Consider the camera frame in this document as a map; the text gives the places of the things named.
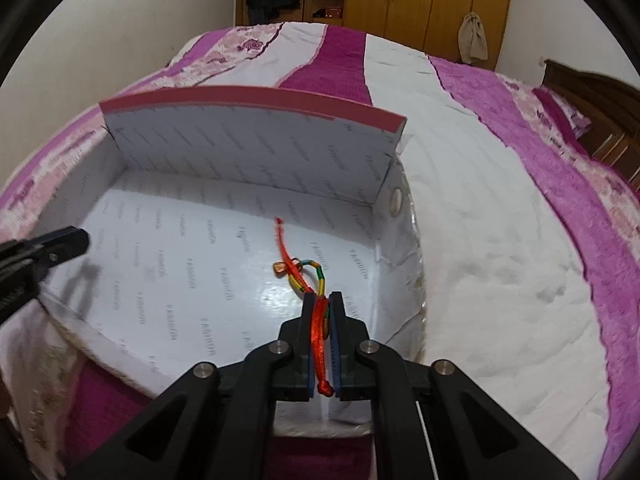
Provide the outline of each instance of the headboard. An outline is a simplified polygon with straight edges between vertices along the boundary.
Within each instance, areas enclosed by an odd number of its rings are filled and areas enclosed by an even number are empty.
[[[543,84],[591,119],[579,140],[591,158],[614,168],[640,189],[640,90],[602,74],[548,60]]]

